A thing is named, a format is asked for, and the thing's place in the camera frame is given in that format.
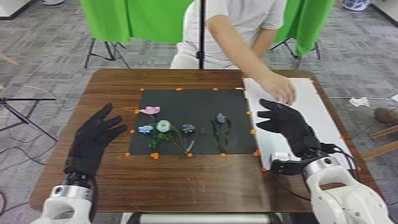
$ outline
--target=floor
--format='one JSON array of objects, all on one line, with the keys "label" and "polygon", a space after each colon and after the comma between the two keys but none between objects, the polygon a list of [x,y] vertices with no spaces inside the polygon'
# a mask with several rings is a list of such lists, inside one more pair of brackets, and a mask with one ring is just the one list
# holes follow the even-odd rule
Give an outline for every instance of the floor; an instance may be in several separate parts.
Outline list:
[{"label": "floor", "polygon": [[[20,62],[15,66],[0,61],[0,84],[8,87],[3,94],[4,97],[49,96],[42,90],[24,86],[29,85],[58,96],[59,103],[43,103],[33,116],[56,136],[68,124],[93,72],[106,67],[123,67],[122,62],[97,58],[90,69],[83,68],[91,31],[79,2],[70,0],[59,8],[47,8],[38,2],[13,21],[0,21],[0,51]],[[374,9],[353,13],[340,8],[338,1],[321,38],[321,49],[322,60],[310,53],[301,69],[312,71],[321,79],[358,148],[367,152],[398,138],[397,134],[377,140],[369,137],[372,132],[388,127],[376,122],[374,109],[398,106],[388,100],[398,93],[398,28]],[[97,51],[104,51],[102,45],[97,46]],[[168,68],[175,53],[173,45],[138,39],[127,44],[123,52],[134,68]],[[274,69],[294,69],[294,59],[285,47],[269,53],[267,61]],[[363,96],[370,97],[372,107],[358,108],[347,98]],[[11,105],[27,112],[33,104],[13,102]],[[15,121],[8,111],[0,109],[0,126]],[[13,132],[3,132],[3,150],[20,147],[38,156],[54,146],[52,139],[38,136],[40,133],[29,126],[20,126]],[[42,162],[51,154],[52,150],[38,158]],[[397,158],[398,150],[369,161],[390,204],[398,201]],[[42,171],[43,166],[27,161],[19,149],[0,151],[0,191],[8,196],[8,208],[29,201]],[[398,221],[398,204],[390,209]],[[38,217],[40,212],[24,205],[4,214],[0,223],[31,223]],[[120,214],[100,214],[97,223],[118,223],[120,218]]]}]

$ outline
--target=human arm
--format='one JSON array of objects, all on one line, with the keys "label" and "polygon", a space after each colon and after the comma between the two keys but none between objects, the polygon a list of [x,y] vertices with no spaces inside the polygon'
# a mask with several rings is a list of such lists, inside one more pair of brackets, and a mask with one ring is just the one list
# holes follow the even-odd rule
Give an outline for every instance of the human arm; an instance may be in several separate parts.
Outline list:
[{"label": "human arm", "polygon": [[292,104],[296,101],[292,82],[271,71],[234,28],[228,16],[214,16],[207,21],[207,27],[234,64],[242,69],[246,75],[257,80],[276,99],[283,103]]},{"label": "human arm", "polygon": [[274,39],[278,36],[278,30],[262,29],[258,33],[257,42],[253,45],[253,52],[258,55],[258,58],[262,59],[267,51],[271,50],[271,45],[274,43]]}]

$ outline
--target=white paper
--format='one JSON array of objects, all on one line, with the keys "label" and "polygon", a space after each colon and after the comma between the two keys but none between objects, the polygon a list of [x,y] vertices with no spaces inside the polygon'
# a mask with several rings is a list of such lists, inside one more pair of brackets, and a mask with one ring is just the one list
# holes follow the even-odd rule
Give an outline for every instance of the white paper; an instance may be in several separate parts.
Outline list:
[{"label": "white paper", "polygon": [[398,102],[398,94],[392,97],[392,99]]},{"label": "white paper", "polygon": [[[340,130],[333,121],[333,117],[322,102],[322,98],[314,86],[312,79],[294,78],[290,79],[298,90],[298,101],[292,107],[301,111],[310,126],[314,127],[317,137],[324,143],[337,144],[346,152],[351,154],[351,150],[342,139]],[[267,109],[260,105],[260,99],[274,101],[269,92],[264,90],[253,79],[244,80],[246,83],[246,98],[250,101],[250,108],[253,111],[253,124],[257,128],[257,140],[262,154],[264,167],[271,169],[271,156],[276,153],[290,153],[296,160],[301,160],[292,153],[290,145],[282,134],[276,134],[257,127],[257,123],[267,121],[266,118],[258,117],[258,111]],[[335,154],[342,165],[349,168],[346,156]]]},{"label": "white paper", "polygon": [[369,100],[367,97],[363,97],[363,98],[351,98],[349,102],[351,102],[351,104],[353,104],[356,107],[360,107],[360,106],[367,106],[367,107],[370,107],[370,100]]}]

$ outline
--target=black cloth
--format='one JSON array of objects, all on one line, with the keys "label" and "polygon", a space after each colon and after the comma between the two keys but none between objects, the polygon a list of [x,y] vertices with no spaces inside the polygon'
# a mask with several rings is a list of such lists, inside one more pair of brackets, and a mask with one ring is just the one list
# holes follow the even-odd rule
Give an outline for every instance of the black cloth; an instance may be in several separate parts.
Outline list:
[{"label": "black cloth", "polygon": [[[193,147],[194,154],[221,154],[219,142],[214,136],[214,125],[218,114],[223,113],[232,121],[230,143],[226,146],[226,154],[253,154],[258,149],[255,135],[251,134],[253,122],[248,115],[248,100],[242,90],[150,90],[143,93],[141,109],[148,106],[161,106],[161,113],[155,115],[157,121],[170,120],[171,124],[182,130],[186,124],[196,126],[196,133],[184,135],[187,143],[196,139]],[[139,133],[139,127],[152,123],[147,114],[139,114],[136,118],[136,134],[132,137],[132,154],[150,155],[152,135]],[[223,125],[223,146],[228,139],[228,122]],[[157,150],[164,155],[184,155],[171,142],[162,142]]]}]

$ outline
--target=white box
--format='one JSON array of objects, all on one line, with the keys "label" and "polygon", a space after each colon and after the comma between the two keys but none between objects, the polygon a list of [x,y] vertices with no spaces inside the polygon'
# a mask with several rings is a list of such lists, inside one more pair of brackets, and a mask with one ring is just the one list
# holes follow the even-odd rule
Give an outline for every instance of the white box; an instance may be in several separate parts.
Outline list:
[{"label": "white box", "polygon": [[11,17],[31,0],[0,0],[0,17]]}]

